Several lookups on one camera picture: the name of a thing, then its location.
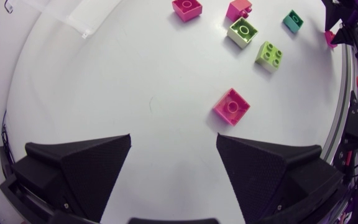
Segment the lime green lego brick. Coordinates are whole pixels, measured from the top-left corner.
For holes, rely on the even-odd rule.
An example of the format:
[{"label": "lime green lego brick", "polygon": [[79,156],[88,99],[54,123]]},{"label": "lime green lego brick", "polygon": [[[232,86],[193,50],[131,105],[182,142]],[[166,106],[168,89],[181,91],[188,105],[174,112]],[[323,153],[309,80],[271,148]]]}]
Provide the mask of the lime green lego brick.
[{"label": "lime green lego brick", "polygon": [[257,34],[258,30],[243,17],[234,22],[227,30],[227,36],[241,48],[246,47]]},{"label": "lime green lego brick", "polygon": [[268,71],[275,72],[280,67],[282,58],[283,52],[278,50],[270,42],[266,41],[262,44],[262,46],[260,46],[255,62],[266,68]]},{"label": "lime green lego brick", "polygon": [[303,20],[294,12],[294,10],[291,10],[291,12],[284,18],[283,22],[293,33],[298,32],[303,24]]}]

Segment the magenta lego brick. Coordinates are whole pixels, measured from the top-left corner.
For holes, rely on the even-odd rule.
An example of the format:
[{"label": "magenta lego brick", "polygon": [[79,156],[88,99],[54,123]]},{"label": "magenta lego brick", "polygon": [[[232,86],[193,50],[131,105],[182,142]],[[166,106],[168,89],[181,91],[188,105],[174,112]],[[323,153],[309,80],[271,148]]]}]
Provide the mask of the magenta lego brick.
[{"label": "magenta lego brick", "polygon": [[248,0],[235,0],[230,2],[226,16],[233,22],[243,17],[246,19],[248,13],[252,11],[252,4]]},{"label": "magenta lego brick", "polygon": [[249,108],[250,105],[246,100],[231,88],[218,103],[216,103],[213,110],[227,123],[235,126]]},{"label": "magenta lego brick", "polygon": [[337,46],[336,44],[331,44],[331,41],[333,41],[333,38],[335,37],[334,33],[329,30],[324,33],[324,36],[326,37],[328,46],[330,46],[332,49]]},{"label": "magenta lego brick", "polygon": [[172,2],[172,6],[183,22],[187,22],[203,12],[203,6],[196,0],[175,0]]}]

